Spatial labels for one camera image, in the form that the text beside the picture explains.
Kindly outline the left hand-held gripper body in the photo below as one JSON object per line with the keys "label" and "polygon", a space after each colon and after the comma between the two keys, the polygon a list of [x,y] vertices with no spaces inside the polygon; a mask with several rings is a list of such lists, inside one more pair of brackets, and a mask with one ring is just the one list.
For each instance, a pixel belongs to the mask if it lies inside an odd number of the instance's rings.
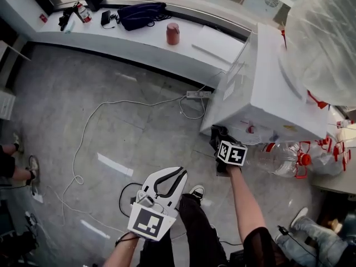
{"label": "left hand-held gripper body", "polygon": [[136,194],[128,222],[128,230],[145,239],[160,241],[175,223],[179,189],[172,187],[159,195],[146,186]]}

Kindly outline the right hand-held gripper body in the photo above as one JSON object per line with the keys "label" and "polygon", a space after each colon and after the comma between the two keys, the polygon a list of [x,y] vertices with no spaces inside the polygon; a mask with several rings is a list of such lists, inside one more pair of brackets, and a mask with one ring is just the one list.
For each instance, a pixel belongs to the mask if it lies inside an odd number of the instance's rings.
{"label": "right hand-held gripper body", "polygon": [[216,161],[219,164],[242,166],[247,156],[248,148],[242,144],[220,141],[216,150]]}

